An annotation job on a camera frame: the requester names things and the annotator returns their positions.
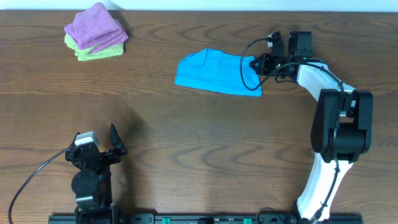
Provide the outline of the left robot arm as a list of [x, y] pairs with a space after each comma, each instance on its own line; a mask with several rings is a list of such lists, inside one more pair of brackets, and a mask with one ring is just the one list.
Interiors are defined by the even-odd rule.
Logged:
[[109, 131], [112, 149], [100, 152], [94, 132], [77, 133], [65, 153], [65, 160], [79, 169], [71, 187], [82, 212], [108, 208], [113, 202], [110, 166], [121, 162], [127, 149], [111, 124]]

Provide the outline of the blue microfiber cloth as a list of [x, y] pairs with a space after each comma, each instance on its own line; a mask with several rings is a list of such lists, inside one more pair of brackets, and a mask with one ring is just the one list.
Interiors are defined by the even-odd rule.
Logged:
[[249, 66], [253, 56], [241, 58], [221, 50], [205, 48], [178, 63], [175, 84], [229, 95], [262, 95], [258, 75]]

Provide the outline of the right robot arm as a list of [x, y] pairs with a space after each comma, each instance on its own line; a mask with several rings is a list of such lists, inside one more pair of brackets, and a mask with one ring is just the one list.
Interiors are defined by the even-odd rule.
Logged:
[[305, 189], [291, 212], [262, 208], [258, 223], [362, 223], [360, 214], [330, 212], [345, 174], [369, 151], [373, 124], [373, 95], [357, 90], [315, 58], [310, 31], [292, 31], [284, 45], [280, 32], [264, 38], [271, 49], [249, 63], [265, 80], [292, 82], [317, 101], [310, 140], [314, 162]]

